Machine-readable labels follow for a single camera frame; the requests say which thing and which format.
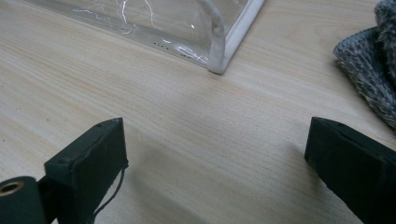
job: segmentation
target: clear plastic pouch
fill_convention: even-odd
[[[222,74],[264,0],[26,0]]]

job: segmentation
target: fuzzy gray cloth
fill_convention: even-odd
[[[333,53],[358,92],[396,130],[396,0],[375,7],[377,26],[341,41]]]

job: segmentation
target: light wood grain surface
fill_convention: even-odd
[[[130,167],[97,223],[361,223],[304,161],[311,117],[396,148],[332,56],[375,0],[266,0],[223,76],[0,0],[0,180],[124,118]]]

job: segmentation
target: gray fabric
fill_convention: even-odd
[[[375,7],[377,27],[341,41],[333,53],[374,112],[396,130],[396,0]]]

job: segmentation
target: brass screw hole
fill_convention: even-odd
[[[0,186],[0,197],[7,196],[9,194],[15,193],[23,187],[24,183],[22,181],[15,181],[8,183],[4,186]]]

